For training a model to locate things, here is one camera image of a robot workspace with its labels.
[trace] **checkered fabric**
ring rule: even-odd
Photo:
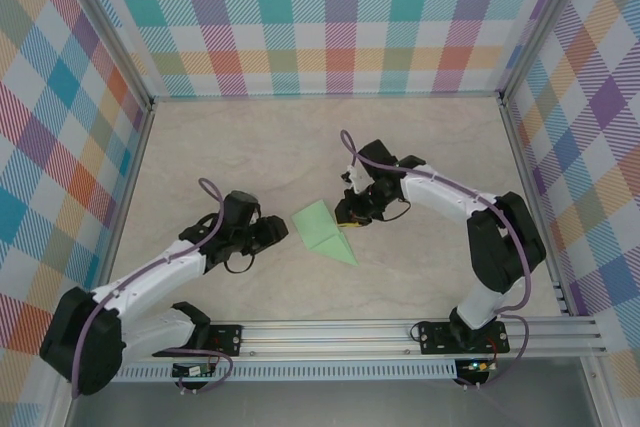
[[[172,97],[493,91],[530,14],[524,0],[123,1]]]
[[[0,425],[35,425],[60,295],[91,286],[143,110],[77,0],[0,0]]]
[[[640,0],[570,0],[513,100],[571,293],[640,425]]]
[[[518,62],[518,59],[520,58],[522,49],[524,49],[524,46],[527,45],[527,42],[531,38],[531,34],[533,34],[533,32],[535,32],[536,28],[538,27],[540,14],[542,13],[542,10],[546,7],[548,1],[549,0],[538,0],[536,2],[536,6],[531,11],[531,15],[529,16],[529,19],[527,20],[527,23],[525,24],[524,29],[522,29],[522,32],[520,33],[520,37],[518,38],[518,43],[516,44],[516,47],[513,49],[513,52],[511,53],[511,57],[509,57],[509,62],[507,62],[507,67],[505,68],[504,72],[502,73],[502,76],[500,77],[500,81],[498,82],[498,90],[504,90],[504,87],[507,83],[509,75],[513,71],[513,67],[516,65],[516,62]]]
[[[147,68],[144,62],[142,62],[140,58],[140,54],[136,51],[134,44],[131,40],[131,37],[127,33],[127,30],[124,28],[122,20],[120,16],[117,14],[116,9],[113,6],[113,3],[111,2],[111,0],[100,0],[100,3],[102,4],[102,7],[104,8],[105,13],[107,14],[109,20],[111,21],[112,27],[117,32],[118,37],[122,41],[123,47],[131,56],[131,60],[133,61],[133,64],[138,70],[138,73],[140,74],[140,78],[145,84],[147,90],[149,92],[153,92],[154,94],[157,94],[156,92],[157,89],[153,84],[153,81],[149,76],[149,73],[147,72]]]

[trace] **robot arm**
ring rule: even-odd
[[[422,204],[456,222],[466,222],[471,265],[477,281],[470,294],[451,312],[450,328],[461,347],[470,345],[495,319],[496,309],[524,274],[513,239],[503,235],[501,229],[505,226],[478,199],[482,198],[502,211],[514,226],[524,247],[529,269],[533,271],[545,259],[546,251],[524,200],[513,192],[498,197],[466,189],[475,197],[466,195],[453,186],[433,180],[434,176],[446,177],[435,172],[422,159],[408,156],[398,160],[380,140],[371,142],[358,153],[378,164],[405,167],[430,175],[395,172],[363,164],[371,178],[371,183],[365,187],[363,176],[353,166],[350,167],[342,176],[349,188],[335,210],[339,225],[364,226],[373,220],[385,220],[384,211],[395,200],[411,205]]]
[[[254,197],[233,191],[224,199],[224,218],[216,235],[198,250],[176,257],[206,239],[217,219],[217,213],[209,214],[185,229],[179,240],[151,261],[166,259],[166,262],[141,274],[124,289],[120,286],[145,266],[91,292],[75,287],[65,293],[40,346],[40,357],[71,380],[80,331],[112,292],[113,297],[97,313],[84,341],[79,366],[80,393],[99,391],[123,365],[156,352],[171,347],[203,348],[210,337],[210,320],[186,302],[174,304],[168,312],[150,319],[139,317],[180,285],[206,274],[219,263],[226,264],[233,253],[253,259],[288,234],[281,218],[262,217]]]

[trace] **green triangular prism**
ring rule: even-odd
[[[307,249],[313,249],[321,242],[340,233],[324,200],[318,200],[293,214],[291,220]]]
[[[326,255],[340,262],[358,265],[358,261],[353,255],[353,251],[342,232],[328,238],[310,250],[316,254]]]

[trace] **marble surface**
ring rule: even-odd
[[[196,180],[256,195],[264,215],[285,219],[290,234],[231,275],[218,266],[174,290],[154,309],[186,300],[217,320],[447,317],[468,293],[471,270],[464,224],[423,206],[394,223],[345,229],[360,263],[343,264],[305,249],[291,215],[318,199],[333,210],[350,155],[380,138],[402,158],[415,154],[436,170],[485,192],[522,193],[495,101],[435,98],[230,100],[163,103],[136,185],[112,278],[142,265],[185,227],[217,211]],[[232,258],[240,269],[247,258]],[[520,300],[515,293],[513,302]],[[559,315],[548,272],[533,274],[528,316]]]

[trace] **metal base plate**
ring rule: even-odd
[[[229,357],[238,357],[242,345],[242,325],[240,324],[211,324],[209,326],[209,338],[199,350],[214,350],[227,354]],[[175,354],[158,352],[154,357],[176,357]],[[200,354],[180,354],[180,357],[202,357]]]
[[[471,348],[463,350],[451,334],[449,322],[420,322],[417,324],[420,352],[433,354],[506,354],[509,348],[507,330],[502,322],[492,322],[483,336]]]

